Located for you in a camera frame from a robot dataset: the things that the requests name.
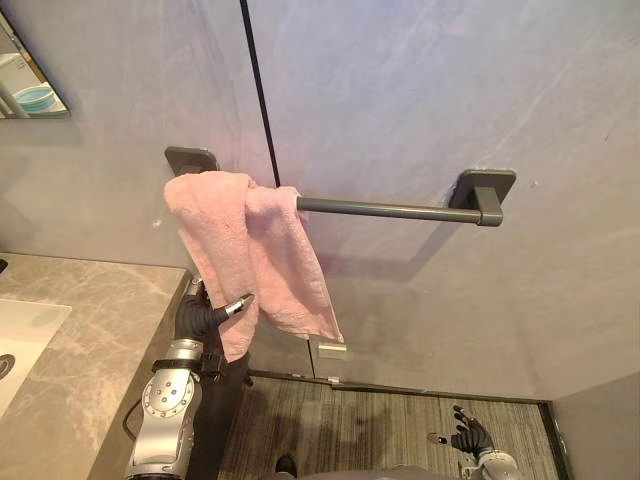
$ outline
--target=wooden floor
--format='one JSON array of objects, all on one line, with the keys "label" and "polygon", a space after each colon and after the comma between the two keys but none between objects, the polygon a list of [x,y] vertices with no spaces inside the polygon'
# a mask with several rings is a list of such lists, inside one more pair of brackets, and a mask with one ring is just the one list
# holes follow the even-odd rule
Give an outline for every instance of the wooden floor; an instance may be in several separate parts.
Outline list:
[{"label": "wooden floor", "polygon": [[427,441],[455,433],[451,407],[470,409],[496,448],[514,456],[529,480],[557,480],[537,405],[334,391],[330,386],[254,378],[231,428],[219,480],[258,479],[291,453],[298,475],[418,465],[458,478],[465,456]]}]

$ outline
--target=towel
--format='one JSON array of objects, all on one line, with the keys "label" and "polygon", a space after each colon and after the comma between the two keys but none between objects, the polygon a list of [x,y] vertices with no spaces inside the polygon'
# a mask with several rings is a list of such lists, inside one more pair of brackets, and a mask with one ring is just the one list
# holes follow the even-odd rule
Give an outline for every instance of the towel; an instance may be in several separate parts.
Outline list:
[{"label": "towel", "polygon": [[164,196],[214,307],[245,293],[254,302],[220,326],[228,361],[248,350],[259,310],[281,330],[343,342],[293,187],[259,187],[245,174],[174,178]]}]

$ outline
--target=robotic hand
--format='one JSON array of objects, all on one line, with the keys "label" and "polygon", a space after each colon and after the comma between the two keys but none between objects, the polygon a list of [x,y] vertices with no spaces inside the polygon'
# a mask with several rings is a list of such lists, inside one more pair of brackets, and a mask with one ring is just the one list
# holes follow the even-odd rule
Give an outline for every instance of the robotic hand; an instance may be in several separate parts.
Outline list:
[{"label": "robotic hand", "polygon": [[468,415],[458,405],[453,407],[453,416],[462,422],[457,425],[458,433],[446,436],[432,433],[429,440],[440,444],[450,444],[464,453],[470,453],[475,459],[473,467],[461,468],[462,478],[466,480],[522,480],[518,465],[511,455],[496,450],[491,435],[473,416]]},{"label": "robotic hand", "polygon": [[184,480],[193,448],[193,419],[202,388],[204,339],[230,316],[253,301],[246,294],[212,308],[202,281],[193,282],[178,308],[175,334],[142,395],[144,418],[127,465],[127,480]]}]

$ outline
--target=towel bar mounting bracket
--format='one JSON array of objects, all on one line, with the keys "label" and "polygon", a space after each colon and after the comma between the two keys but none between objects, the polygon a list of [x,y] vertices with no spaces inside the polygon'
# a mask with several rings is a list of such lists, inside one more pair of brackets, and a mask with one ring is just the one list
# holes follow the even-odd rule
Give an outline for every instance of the towel bar mounting bracket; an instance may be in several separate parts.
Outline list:
[{"label": "towel bar mounting bracket", "polygon": [[213,153],[203,148],[167,147],[164,156],[176,177],[185,173],[220,170]]},{"label": "towel bar mounting bracket", "polygon": [[449,208],[479,210],[478,225],[497,227],[502,223],[502,201],[516,181],[513,170],[465,170],[458,177]]}]

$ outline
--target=sink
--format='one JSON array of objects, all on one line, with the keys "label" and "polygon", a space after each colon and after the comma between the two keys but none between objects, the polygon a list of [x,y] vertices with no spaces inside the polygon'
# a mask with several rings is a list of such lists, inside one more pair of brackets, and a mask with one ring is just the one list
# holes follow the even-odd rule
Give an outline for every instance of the sink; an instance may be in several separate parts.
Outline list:
[{"label": "sink", "polygon": [[65,305],[0,299],[0,417],[70,313]]}]

